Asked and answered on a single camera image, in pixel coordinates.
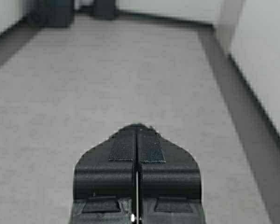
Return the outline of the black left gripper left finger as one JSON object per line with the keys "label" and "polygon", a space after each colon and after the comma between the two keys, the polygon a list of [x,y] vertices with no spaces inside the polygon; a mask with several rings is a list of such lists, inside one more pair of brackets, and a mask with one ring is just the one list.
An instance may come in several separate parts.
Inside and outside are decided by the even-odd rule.
{"label": "black left gripper left finger", "polygon": [[137,126],[118,130],[82,155],[73,176],[71,224],[135,222]]}

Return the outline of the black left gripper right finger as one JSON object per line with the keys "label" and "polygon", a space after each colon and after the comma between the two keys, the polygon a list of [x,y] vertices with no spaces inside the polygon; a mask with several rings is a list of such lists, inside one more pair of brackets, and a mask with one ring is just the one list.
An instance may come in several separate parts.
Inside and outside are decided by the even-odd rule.
{"label": "black left gripper right finger", "polygon": [[154,129],[137,130],[143,224],[204,224],[202,180],[192,155]]}

